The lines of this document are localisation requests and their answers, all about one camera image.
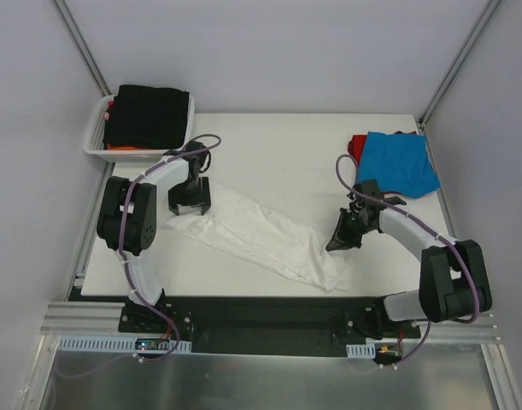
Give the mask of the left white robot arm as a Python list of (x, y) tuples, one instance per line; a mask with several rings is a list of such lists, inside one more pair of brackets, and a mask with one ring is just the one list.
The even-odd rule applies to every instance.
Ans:
[(112, 249), (123, 266), (130, 302), (143, 306), (138, 322), (147, 331), (167, 325), (168, 312), (159, 306), (163, 288), (157, 278), (153, 243), (157, 232), (159, 202), (173, 215), (211, 208), (208, 177), (211, 153), (198, 141), (182, 150), (170, 150), (133, 179), (111, 177), (103, 192), (97, 235)]

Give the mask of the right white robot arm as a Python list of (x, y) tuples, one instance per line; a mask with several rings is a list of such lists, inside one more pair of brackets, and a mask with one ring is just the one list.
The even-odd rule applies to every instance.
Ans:
[(445, 237), (410, 213), (397, 196), (386, 197), (374, 179), (357, 183), (340, 210), (326, 251), (358, 249), (377, 231), (393, 237), (420, 263), (419, 288), (381, 298), (383, 309), (371, 317), (373, 331), (391, 337), (404, 320), (472, 323), (492, 309), (493, 300), (480, 245)]

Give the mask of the red t shirt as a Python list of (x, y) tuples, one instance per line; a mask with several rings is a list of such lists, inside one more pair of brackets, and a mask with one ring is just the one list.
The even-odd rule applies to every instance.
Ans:
[(427, 195), (433, 184), (429, 173), (425, 174), (419, 144), (422, 142), (417, 132), (402, 131), (393, 134), (375, 132), (374, 141), (368, 143), (368, 134), (355, 134), (348, 143), (348, 153), (361, 167), (361, 158), (367, 153), (367, 164), (363, 167), (363, 179), (376, 179), (379, 189), (385, 194), (398, 194), (410, 198)]

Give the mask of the blue t shirt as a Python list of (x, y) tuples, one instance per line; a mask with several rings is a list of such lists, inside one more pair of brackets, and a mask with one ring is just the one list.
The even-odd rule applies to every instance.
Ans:
[(358, 165), (357, 180), (374, 179), (383, 193), (418, 199), (440, 188), (426, 137), (415, 133), (369, 132)]

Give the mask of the white t shirt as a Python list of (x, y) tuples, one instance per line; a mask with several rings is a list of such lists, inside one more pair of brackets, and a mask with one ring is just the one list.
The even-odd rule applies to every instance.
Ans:
[(326, 251), (326, 235), (218, 181), (210, 195), (206, 214), (171, 216), (167, 226), (284, 278), (325, 292), (345, 288), (346, 258)]

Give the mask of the white plastic basket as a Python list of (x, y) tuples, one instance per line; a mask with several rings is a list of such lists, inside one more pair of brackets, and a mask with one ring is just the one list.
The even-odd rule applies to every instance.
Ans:
[(89, 119), (86, 122), (83, 133), (83, 149), (88, 155), (94, 155), (106, 162), (142, 162), (142, 161), (156, 161), (169, 150), (183, 149), (184, 146), (192, 139), (192, 130), (194, 124), (194, 117), (196, 111), (196, 101), (192, 94), (187, 91), (188, 105), (186, 109), (186, 121), (184, 136), (179, 138), (182, 141), (181, 145), (173, 143), (171, 148), (152, 149), (139, 148), (132, 146), (130, 149), (123, 149), (116, 147), (115, 149), (108, 149), (104, 141), (105, 125), (107, 122), (106, 113), (109, 110), (110, 102), (112, 102), (118, 94), (120, 89), (128, 84), (121, 85), (114, 94), (102, 97), (93, 106)]

